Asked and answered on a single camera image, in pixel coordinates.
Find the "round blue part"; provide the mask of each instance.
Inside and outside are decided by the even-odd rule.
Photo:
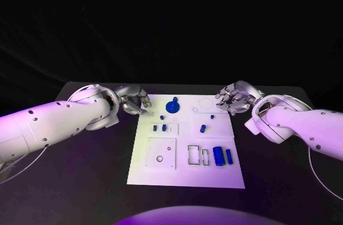
[[[202,125],[201,133],[205,133],[206,125]]]
[[[216,166],[224,166],[225,163],[225,158],[224,158],[224,149],[222,147],[214,147],[214,156],[215,156],[215,162]]]
[[[226,157],[228,157],[228,164],[232,165],[234,161],[232,161],[231,149],[226,149]]]
[[[166,110],[169,113],[176,113],[180,109],[180,104],[177,103],[177,97],[173,98],[173,101],[167,102]]]

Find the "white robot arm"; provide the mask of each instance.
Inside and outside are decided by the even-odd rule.
[[[68,101],[56,101],[0,117],[0,164],[56,144],[84,129],[97,130],[118,123],[118,109],[130,114],[152,106],[147,92],[139,85],[114,91],[100,85],[78,89]]]
[[[250,131],[263,133],[274,143],[297,135],[317,152],[343,160],[343,113],[313,110],[288,95],[265,95],[245,81],[228,85],[218,93],[216,106],[232,115],[252,108],[252,118],[245,123]]]

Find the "white board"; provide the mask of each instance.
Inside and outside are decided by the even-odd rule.
[[[166,104],[173,97],[177,97],[180,104],[177,113],[166,111]],[[244,189],[231,117],[226,111],[216,108],[215,96],[150,95],[150,99],[153,107],[139,119],[127,184]],[[189,165],[188,146],[199,147],[201,165]],[[212,148],[216,146],[224,148],[224,154],[231,149],[232,165],[215,165]],[[208,150],[209,166],[203,165],[202,150]]]

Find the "dark table surface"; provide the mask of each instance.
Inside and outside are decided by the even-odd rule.
[[[67,100],[87,84],[69,82],[58,100]],[[114,89],[126,84],[101,85]],[[214,95],[224,87],[141,86],[150,94],[193,95]],[[301,88],[261,86],[258,89],[267,94],[288,94],[312,105]],[[261,134],[252,135],[244,125],[250,115],[232,117],[245,189],[127,185],[139,116],[120,110],[117,125],[84,131],[49,147],[26,172],[0,186],[0,224],[113,224],[137,213],[179,205],[235,209],[290,225],[340,224],[343,201],[314,178],[304,142],[294,136],[274,144]],[[39,153],[22,160],[12,174]],[[323,182],[342,196],[343,162],[314,152],[313,164]]]

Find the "metal hand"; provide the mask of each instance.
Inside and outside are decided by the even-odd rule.
[[[216,94],[216,99],[222,96],[222,101],[216,104],[216,107],[231,112],[234,116],[237,113],[244,113],[250,110],[251,105],[254,106],[264,98],[264,92],[248,82],[239,80],[237,83],[224,87]]]
[[[128,85],[118,87],[114,92],[120,97],[120,101],[123,103],[123,109],[130,114],[144,114],[147,111],[137,106],[139,100],[144,107],[152,107],[152,101],[149,98],[149,94],[141,88],[140,85]]]

